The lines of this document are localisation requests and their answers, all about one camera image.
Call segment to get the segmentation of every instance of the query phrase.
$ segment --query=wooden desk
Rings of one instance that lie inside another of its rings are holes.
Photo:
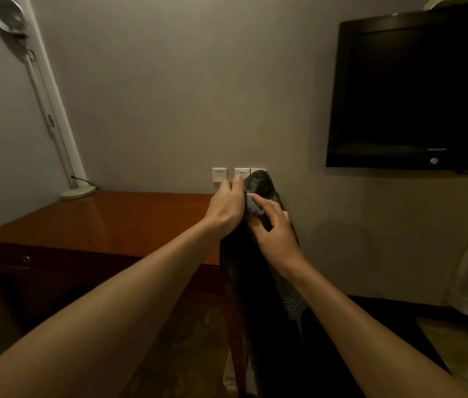
[[[38,292],[54,284],[94,287],[184,232],[206,213],[211,195],[98,191],[78,200],[62,200],[0,226],[0,274],[30,278]],[[240,324],[223,286],[219,246],[206,256],[187,291],[208,296],[223,308],[236,376],[244,391],[244,354]],[[33,305],[24,291],[16,306]],[[26,309],[31,315],[40,307]],[[44,314],[31,321],[31,328]]]

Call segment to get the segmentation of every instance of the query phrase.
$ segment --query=hand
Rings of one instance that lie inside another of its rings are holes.
[[[258,218],[252,218],[249,221],[260,251],[280,275],[291,280],[295,270],[308,263],[291,229],[289,213],[284,212],[280,204],[275,201],[266,200],[257,194],[249,194],[249,196],[265,211],[273,226],[273,229],[268,232]]]
[[[241,222],[245,211],[243,176],[238,174],[232,184],[224,180],[211,198],[205,221],[214,226],[220,239],[232,232]]]

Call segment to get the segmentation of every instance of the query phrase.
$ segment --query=lamp base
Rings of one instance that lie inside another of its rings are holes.
[[[93,194],[98,189],[94,186],[81,186],[77,188],[70,188],[61,193],[61,198],[63,200],[73,200],[75,198],[86,197],[87,195]]]

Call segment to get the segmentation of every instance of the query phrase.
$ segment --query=left hand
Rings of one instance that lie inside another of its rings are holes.
[[[211,223],[222,239],[241,222],[244,211],[244,180],[238,174],[232,183],[229,180],[221,183],[219,190],[211,198],[204,221]]]

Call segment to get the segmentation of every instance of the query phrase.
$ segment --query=desk drawer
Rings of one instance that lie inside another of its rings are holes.
[[[139,257],[0,243],[0,265],[64,272],[92,284],[105,281],[138,260]]]

